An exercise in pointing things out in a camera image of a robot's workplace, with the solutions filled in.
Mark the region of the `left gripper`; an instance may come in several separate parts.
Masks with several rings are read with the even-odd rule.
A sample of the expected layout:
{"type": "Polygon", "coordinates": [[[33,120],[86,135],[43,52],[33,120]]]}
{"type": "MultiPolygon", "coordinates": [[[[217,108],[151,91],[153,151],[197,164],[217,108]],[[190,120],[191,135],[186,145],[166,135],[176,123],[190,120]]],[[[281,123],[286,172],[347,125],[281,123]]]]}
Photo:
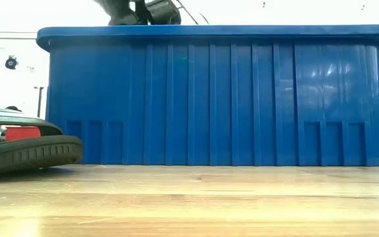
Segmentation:
{"type": "Polygon", "coordinates": [[[181,24],[178,7],[171,0],[153,0],[145,3],[148,11],[147,21],[151,25],[181,24]]]}

